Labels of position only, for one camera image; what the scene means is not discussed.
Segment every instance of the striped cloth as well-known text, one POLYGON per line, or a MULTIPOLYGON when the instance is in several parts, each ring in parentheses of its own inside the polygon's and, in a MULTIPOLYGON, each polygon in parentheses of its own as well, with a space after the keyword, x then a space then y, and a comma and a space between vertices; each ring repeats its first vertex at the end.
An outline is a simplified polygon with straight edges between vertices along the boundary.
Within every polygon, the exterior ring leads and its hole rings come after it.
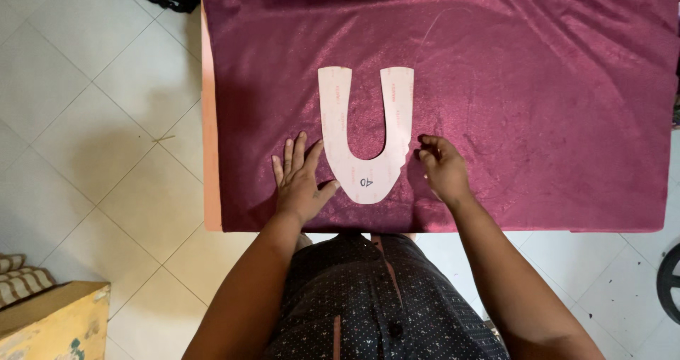
POLYGON ((55 285, 44 268, 23 266, 26 255, 0 254, 0 308, 55 285))

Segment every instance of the shirt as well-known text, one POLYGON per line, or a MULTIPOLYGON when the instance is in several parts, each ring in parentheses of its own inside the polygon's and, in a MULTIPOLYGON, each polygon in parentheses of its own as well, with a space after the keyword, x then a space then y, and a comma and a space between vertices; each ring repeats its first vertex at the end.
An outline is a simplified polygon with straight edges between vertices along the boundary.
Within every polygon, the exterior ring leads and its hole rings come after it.
POLYGON ((450 281, 401 234, 301 249, 267 359, 509 359, 450 281))

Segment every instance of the left hand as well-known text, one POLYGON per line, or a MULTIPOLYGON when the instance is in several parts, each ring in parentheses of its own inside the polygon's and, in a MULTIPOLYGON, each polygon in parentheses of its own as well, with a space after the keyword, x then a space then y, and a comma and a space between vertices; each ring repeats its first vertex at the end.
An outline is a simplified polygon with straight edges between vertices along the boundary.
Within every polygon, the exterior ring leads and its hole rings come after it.
POLYGON ((301 227, 319 214, 340 187, 340 182, 331 181, 321 190, 318 189, 316 166, 321 150, 324 150, 324 140, 320 139, 314 144, 305 160, 306 142, 307 134, 304 131, 300 132, 294 143, 292 139, 285 141, 283 167, 278 156, 271 156, 279 188, 276 213, 298 218, 301 227))

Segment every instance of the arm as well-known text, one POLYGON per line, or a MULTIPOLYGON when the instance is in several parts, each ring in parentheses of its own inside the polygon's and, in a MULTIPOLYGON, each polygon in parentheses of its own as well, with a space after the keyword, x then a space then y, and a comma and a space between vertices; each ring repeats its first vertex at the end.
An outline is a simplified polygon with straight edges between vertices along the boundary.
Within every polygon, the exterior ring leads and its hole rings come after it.
POLYGON ((284 165, 272 164, 278 186, 276 213, 217 290, 183 360, 259 358, 279 317, 285 276, 302 226, 335 194, 339 182, 318 190, 314 173, 323 141, 305 160, 304 132, 287 139, 284 165))
POLYGON ((472 275, 513 359, 604 360, 595 343, 475 200, 463 157, 446 139, 422 138, 428 183, 454 216, 472 275))

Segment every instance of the white tiled floor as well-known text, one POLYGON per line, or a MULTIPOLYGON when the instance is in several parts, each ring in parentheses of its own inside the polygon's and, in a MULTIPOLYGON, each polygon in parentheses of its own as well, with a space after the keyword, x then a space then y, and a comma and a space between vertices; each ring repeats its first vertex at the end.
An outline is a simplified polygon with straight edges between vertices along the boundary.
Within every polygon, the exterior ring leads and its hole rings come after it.
MULTIPOLYGON (((203 228, 199 31, 144 0, 0 0, 0 251, 112 282, 107 360, 179 359, 255 237, 203 228)), ((654 286, 680 242, 680 131, 671 155, 661 232, 506 233, 610 360, 680 359, 654 286)), ((460 238, 417 244, 483 314, 460 238)))

